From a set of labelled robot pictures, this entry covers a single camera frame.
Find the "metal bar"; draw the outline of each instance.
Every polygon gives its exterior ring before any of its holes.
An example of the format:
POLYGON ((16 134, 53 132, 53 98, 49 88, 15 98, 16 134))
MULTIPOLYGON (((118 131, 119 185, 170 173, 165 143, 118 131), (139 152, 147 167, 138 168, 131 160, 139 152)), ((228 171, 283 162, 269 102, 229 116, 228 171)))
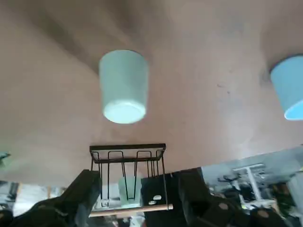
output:
POLYGON ((154 177, 154 175, 153 175, 153 170, 152 170, 152 161, 151 161, 151 177, 154 177))
POLYGON ((249 168, 264 167, 264 164, 263 163, 257 163, 257 164, 253 164, 253 165, 250 165, 250 166, 244 166, 244 167, 236 168, 236 169, 233 169, 233 171, 243 170, 243 169, 246 169, 248 167, 249 168))
POLYGON ((163 171, 163 183, 164 183, 164 192, 165 192, 165 203, 167 205, 167 209, 169 209, 169 201, 167 199, 167 190, 166 190, 166 180, 165 180, 165 167, 164 167, 164 157, 162 157, 162 171, 163 171))
POLYGON ((146 163, 147 163, 147 176, 148 178, 150 178, 150 168, 148 167, 148 161, 146 161, 146 163))
POLYGON ((99 163, 121 163, 121 162, 146 162, 146 161, 160 161, 161 157, 139 157, 138 159, 133 157, 125 157, 122 158, 115 158, 115 159, 99 159, 99 163))
POLYGON ((135 208, 126 208, 126 209, 115 209, 115 210, 103 210, 103 211, 93 211, 90 213, 89 217, 101 217, 101 216, 109 216, 109 215, 120 215, 120 214, 128 214, 128 213, 137 213, 137 212, 149 212, 149 211, 158 211, 158 210, 172 210, 174 209, 173 204, 162 205, 152 205, 145 207, 135 207, 135 208))
MULTIPOLYGON (((241 188, 240 188, 240 186, 239 186, 238 180, 234 180, 232 184, 233 184, 233 186, 235 186, 235 188, 236 188, 237 190, 241 191, 241 188)), ((241 205, 245 204, 243 195, 241 195, 240 193, 239 193, 239 198, 240 198, 241 205)))
MULTIPOLYGON (((120 150, 111 150, 107 153, 107 158, 109 160, 109 154, 110 153, 121 153, 122 158, 120 160, 121 161, 121 167, 122 167, 122 175, 124 177, 124 182, 125 182, 125 191, 126 191, 126 199, 128 200, 128 190, 127 190, 127 182, 126 182, 126 173, 125 173, 125 164, 124 164, 124 154, 123 151, 120 150)), ((109 202, 109 163, 108 163, 108 168, 107 168, 107 199, 109 202)))
POLYGON ((102 180, 102 163, 100 163, 101 165, 101 175, 100 175, 100 184, 101 184, 101 187, 100 187, 100 200, 101 200, 101 207, 103 207, 103 204, 102 204, 102 200, 103 200, 103 180, 102 180))
POLYGON ((153 167, 153 176, 156 176, 155 161, 152 162, 152 167, 153 167))
POLYGON ((109 163, 107 164, 107 206, 109 206, 109 163))
POLYGON ((93 145, 89 147, 90 151, 94 150, 125 150, 125 149, 166 149, 165 143, 153 144, 129 144, 129 145, 93 145))
POLYGON ((136 199, 137 167, 138 167, 138 163, 136 162, 136 172, 134 176, 134 200, 136 199))
POLYGON ((157 176, 159 176, 159 161, 157 161, 157 176))
POLYGON ((250 184, 251 184, 252 190, 254 191, 256 200, 260 201, 260 200, 262 200, 262 196, 261 196, 260 190, 258 188, 257 182, 254 178, 254 175, 252 174, 251 169, 249 167, 247 167, 246 170, 247 170, 248 178, 250 180, 250 184))

